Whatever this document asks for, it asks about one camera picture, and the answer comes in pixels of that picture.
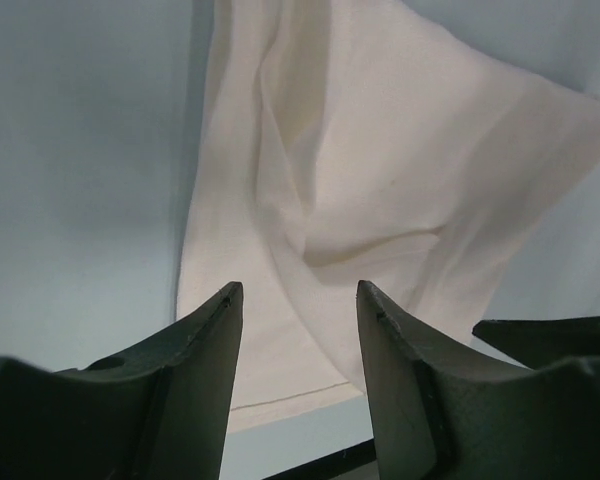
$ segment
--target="black object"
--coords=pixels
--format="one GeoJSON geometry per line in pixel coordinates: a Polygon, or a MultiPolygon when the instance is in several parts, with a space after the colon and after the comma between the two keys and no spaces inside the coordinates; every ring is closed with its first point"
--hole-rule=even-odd
{"type": "Polygon", "coordinates": [[[600,355],[600,317],[568,320],[483,320],[473,334],[531,368],[569,356],[600,355]]]}
{"type": "Polygon", "coordinates": [[[278,473],[266,480],[330,480],[373,463],[376,449],[373,440],[345,448],[313,462],[278,473]]]}
{"type": "Polygon", "coordinates": [[[600,357],[516,367],[368,282],[358,325],[382,480],[600,479],[600,357]]]}
{"type": "Polygon", "coordinates": [[[86,370],[0,358],[0,480],[217,479],[242,286],[86,370]]]}

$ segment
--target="white cloth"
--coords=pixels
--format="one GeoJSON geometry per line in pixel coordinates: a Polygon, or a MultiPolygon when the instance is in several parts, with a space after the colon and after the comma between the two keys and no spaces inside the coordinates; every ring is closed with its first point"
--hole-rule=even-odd
{"type": "Polygon", "coordinates": [[[468,342],[600,102],[397,0],[218,0],[202,135],[178,315],[244,283],[236,430],[364,388],[360,279],[468,342]]]}

